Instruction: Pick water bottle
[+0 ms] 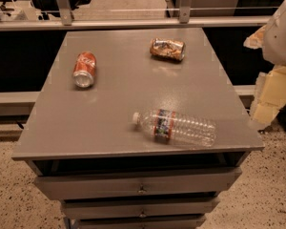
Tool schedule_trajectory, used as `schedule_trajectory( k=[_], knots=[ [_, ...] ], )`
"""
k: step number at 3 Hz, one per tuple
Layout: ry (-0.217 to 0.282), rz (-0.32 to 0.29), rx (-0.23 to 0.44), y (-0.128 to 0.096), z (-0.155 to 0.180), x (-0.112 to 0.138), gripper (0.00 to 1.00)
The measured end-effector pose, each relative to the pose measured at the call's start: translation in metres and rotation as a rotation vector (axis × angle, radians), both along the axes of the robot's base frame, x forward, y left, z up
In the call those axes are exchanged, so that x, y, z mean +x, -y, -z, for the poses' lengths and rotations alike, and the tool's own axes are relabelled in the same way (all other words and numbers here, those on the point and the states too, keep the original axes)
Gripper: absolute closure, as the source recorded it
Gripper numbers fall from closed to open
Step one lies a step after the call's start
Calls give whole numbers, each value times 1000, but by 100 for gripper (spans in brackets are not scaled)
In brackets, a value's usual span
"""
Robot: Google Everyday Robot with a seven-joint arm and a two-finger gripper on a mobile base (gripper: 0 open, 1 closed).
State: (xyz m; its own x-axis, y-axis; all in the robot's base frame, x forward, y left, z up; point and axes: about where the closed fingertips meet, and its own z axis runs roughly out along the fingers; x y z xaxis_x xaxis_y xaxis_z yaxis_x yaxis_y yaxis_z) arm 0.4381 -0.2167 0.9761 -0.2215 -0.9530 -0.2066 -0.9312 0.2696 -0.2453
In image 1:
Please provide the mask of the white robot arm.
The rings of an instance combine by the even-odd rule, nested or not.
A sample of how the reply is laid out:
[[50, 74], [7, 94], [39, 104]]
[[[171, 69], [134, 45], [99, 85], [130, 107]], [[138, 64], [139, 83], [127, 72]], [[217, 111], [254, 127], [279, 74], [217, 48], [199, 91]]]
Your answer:
[[262, 52], [265, 60], [286, 66], [286, 0], [266, 25]]

